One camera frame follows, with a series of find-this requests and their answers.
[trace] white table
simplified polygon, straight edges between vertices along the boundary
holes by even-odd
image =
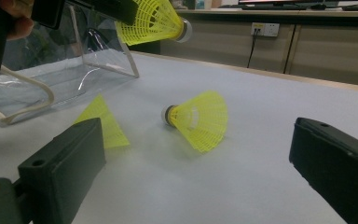
[[[106,152],[75,224],[345,223],[288,156],[298,117],[358,138],[358,87],[136,53],[134,59],[141,77],[103,92],[131,145]],[[160,111],[207,90],[227,100],[229,121],[223,142],[200,155],[163,124]],[[17,166],[88,102],[0,127],[0,177],[16,180]]]

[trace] wall socket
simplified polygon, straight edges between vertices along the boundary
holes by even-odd
[[[253,35],[257,29],[259,30],[257,35],[278,36],[279,23],[252,22],[251,35]]]
[[[256,30],[258,30],[257,35],[264,35],[264,27],[265,27],[264,23],[252,22],[251,35],[253,35]]]

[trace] clear plastic sheet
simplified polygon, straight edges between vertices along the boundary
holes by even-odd
[[[33,118],[138,76],[113,20],[65,5],[58,30],[36,24],[26,38],[7,41],[0,74],[0,121]]]

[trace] hand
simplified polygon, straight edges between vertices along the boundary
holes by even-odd
[[[14,19],[7,40],[20,39],[32,32],[34,22],[30,19],[34,0],[0,0],[0,7]]]

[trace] yellow shuttlecock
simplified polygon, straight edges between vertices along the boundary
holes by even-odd
[[[193,29],[189,21],[180,18],[169,0],[134,0],[138,4],[135,22],[116,22],[117,35],[128,45],[161,39],[187,41]]]
[[[120,126],[118,126],[115,117],[109,111],[101,94],[98,94],[97,97],[95,97],[74,123],[95,118],[101,119],[103,128],[103,147],[105,149],[124,147],[130,144],[126,135],[121,131]]]
[[[206,91],[181,105],[170,105],[162,110],[161,117],[199,152],[216,147],[227,129],[226,102],[216,91]]]

